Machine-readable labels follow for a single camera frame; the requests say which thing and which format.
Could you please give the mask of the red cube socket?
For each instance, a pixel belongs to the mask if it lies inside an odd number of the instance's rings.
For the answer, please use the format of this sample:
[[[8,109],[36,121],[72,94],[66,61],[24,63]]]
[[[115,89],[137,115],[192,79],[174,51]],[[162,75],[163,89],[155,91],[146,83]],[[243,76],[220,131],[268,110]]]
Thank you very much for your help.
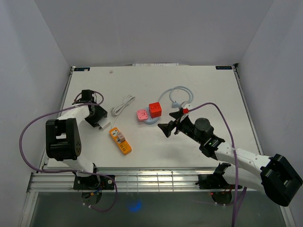
[[[149,104],[149,113],[151,118],[157,118],[162,115],[162,108],[159,102]]]

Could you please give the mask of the orange power strip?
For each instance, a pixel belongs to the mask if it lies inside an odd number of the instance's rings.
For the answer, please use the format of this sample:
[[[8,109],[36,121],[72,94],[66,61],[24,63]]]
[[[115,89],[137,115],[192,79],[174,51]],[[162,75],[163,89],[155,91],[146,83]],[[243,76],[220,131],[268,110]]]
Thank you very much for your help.
[[[124,155],[127,155],[132,151],[132,148],[125,139],[125,136],[117,127],[112,128],[109,131],[109,134]]]

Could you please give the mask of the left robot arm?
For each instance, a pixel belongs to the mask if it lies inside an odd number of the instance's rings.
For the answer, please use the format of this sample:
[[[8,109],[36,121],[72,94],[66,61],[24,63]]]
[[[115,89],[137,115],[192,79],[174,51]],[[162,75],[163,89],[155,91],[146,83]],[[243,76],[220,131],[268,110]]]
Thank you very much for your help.
[[[73,108],[57,119],[48,120],[46,129],[46,154],[49,158],[66,164],[80,184],[90,189],[98,188],[100,177],[97,167],[81,153],[82,145],[78,126],[82,122],[92,128],[104,130],[110,125],[107,111],[97,103],[93,90],[82,90],[73,102]]]

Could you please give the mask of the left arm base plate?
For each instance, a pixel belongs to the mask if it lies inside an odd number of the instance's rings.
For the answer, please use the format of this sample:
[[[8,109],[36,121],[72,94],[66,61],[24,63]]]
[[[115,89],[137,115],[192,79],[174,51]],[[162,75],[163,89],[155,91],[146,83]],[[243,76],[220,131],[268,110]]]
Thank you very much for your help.
[[[112,178],[110,180],[104,176],[90,175],[87,177],[78,177],[74,179],[73,189],[74,190],[113,190],[115,175],[109,175]]]

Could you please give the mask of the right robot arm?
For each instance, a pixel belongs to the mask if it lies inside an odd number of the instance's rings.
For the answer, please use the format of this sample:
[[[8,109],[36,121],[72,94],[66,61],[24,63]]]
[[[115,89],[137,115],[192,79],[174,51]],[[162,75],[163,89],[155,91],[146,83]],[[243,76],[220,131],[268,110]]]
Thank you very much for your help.
[[[196,184],[200,189],[247,187],[287,207],[302,186],[302,178],[284,156],[275,154],[269,157],[242,149],[234,150],[231,144],[214,134],[208,119],[198,118],[191,122],[182,110],[170,113],[170,116],[173,121],[158,124],[166,137],[181,132],[197,142],[206,157],[219,161],[212,174],[198,177]]]

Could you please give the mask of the brown pink charger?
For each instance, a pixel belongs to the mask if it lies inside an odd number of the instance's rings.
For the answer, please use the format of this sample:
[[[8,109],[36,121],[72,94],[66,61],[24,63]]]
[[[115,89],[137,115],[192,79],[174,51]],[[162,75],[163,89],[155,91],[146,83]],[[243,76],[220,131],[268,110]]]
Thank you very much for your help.
[[[117,133],[117,141],[118,141],[119,143],[122,143],[122,142],[125,141],[125,137],[124,137],[124,135],[123,135],[122,132],[118,132],[118,133]]]

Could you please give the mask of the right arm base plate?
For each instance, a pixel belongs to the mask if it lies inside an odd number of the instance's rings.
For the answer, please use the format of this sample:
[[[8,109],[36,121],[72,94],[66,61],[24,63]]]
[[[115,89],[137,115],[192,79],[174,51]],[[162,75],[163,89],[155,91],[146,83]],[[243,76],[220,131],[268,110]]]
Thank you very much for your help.
[[[221,175],[198,175],[195,183],[199,189],[230,189],[232,184],[228,184]]]

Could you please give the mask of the round blue power socket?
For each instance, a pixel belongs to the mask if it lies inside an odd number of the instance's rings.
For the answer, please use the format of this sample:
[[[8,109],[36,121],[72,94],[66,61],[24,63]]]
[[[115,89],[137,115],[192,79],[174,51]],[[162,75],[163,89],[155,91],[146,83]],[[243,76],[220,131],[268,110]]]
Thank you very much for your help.
[[[159,120],[159,117],[152,118],[150,115],[150,112],[149,112],[149,108],[146,107],[145,110],[147,112],[148,118],[147,118],[147,120],[144,120],[143,122],[148,125],[155,124]]]

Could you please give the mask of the pink plug adapter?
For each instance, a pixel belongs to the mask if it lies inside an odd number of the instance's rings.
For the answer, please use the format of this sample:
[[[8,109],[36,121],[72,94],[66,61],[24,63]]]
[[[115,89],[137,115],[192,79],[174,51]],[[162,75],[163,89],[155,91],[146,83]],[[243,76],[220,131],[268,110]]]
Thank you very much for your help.
[[[136,114],[137,114],[137,119],[140,122],[146,121],[149,118],[146,109],[137,110]]]

